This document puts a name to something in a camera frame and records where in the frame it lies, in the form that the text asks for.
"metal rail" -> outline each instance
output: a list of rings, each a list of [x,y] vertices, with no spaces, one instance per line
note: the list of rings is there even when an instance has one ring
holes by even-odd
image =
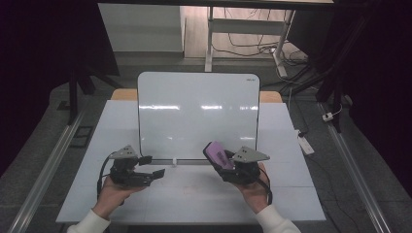
[[[325,114],[326,107],[323,104],[318,104],[322,114]],[[360,195],[360,199],[366,207],[367,212],[369,213],[370,219],[372,220],[375,229],[379,233],[390,233],[392,232],[389,224],[387,223],[382,210],[380,209],[378,202],[375,199],[372,191],[364,180],[361,169],[358,166],[356,159],[352,156],[351,151],[349,150],[348,145],[345,142],[344,137],[341,133],[337,133],[335,127],[330,123],[328,125],[329,133],[332,136],[336,147],[339,150],[339,153],[345,163],[346,169],[348,170],[349,175],[354,182],[356,189]]]
[[[42,169],[39,177],[36,182],[33,184],[30,192],[28,193],[24,203],[22,204],[18,214],[13,220],[12,226],[9,229],[9,233],[18,233],[25,232],[31,219],[33,218],[37,208],[39,207],[40,202],[45,195],[49,184],[52,181],[52,178],[57,170],[60,161],[69,147],[70,141],[73,138],[73,135],[76,133],[76,130],[82,121],[83,116],[85,115],[86,103],[78,116],[74,119],[74,122],[71,125],[67,125],[63,133],[61,134],[57,144],[54,146],[54,149],[51,152],[51,155],[46,162],[45,166]]]

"black curtain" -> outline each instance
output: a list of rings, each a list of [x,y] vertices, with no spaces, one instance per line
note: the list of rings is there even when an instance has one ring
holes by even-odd
[[[411,23],[404,1],[382,2],[347,60],[344,92],[355,124],[412,196]]]
[[[119,74],[95,2],[0,2],[1,174],[41,119],[52,89],[85,65]]]
[[[334,0],[339,4],[361,4],[375,0]],[[326,71],[343,48],[359,12],[296,11],[288,40],[308,55],[309,64],[318,72]]]

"hand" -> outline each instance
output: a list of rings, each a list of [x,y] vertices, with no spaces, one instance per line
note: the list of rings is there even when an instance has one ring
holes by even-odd
[[[92,210],[98,216],[109,220],[109,215],[112,211],[114,211],[127,197],[132,193],[141,191],[145,188],[145,186],[125,188],[113,183],[112,179],[108,176],[104,181],[99,199]]]
[[[258,167],[266,172],[263,163],[259,163]],[[266,184],[269,184],[269,180],[263,172],[260,172],[259,178]],[[255,214],[259,213],[268,206],[266,190],[259,183],[250,183],[244,185],[234,183],[233,185],[235,185],[239,189],[246,203],[249,205],[252,211],[255,212]]]

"white table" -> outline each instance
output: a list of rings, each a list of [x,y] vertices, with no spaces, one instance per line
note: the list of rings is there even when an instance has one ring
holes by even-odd
[[[324,220],[285,104],[260,103],[257,149],[271,156],[265,167],[273,203],[291,220]],[[105,157],[126,145],[138,148],[136,101],[108,101],[73,181],[57,222],[77,222],[96,201],[96,181]],[[106,167],[109,173],[111,162]],[[120,224],[257,223],[241,194],[222,182],[208,165],[147,165],[139,172],[165,168],[165,177],[129,197],[111,215]]]

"wooden strip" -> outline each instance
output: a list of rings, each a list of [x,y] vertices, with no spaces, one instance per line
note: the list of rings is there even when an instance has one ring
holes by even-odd
[[[137,100],[137,89],[116,89],[113,92],[112,100]],[[282,103],[282,97],[276,91],[261,91],[260,103]]]

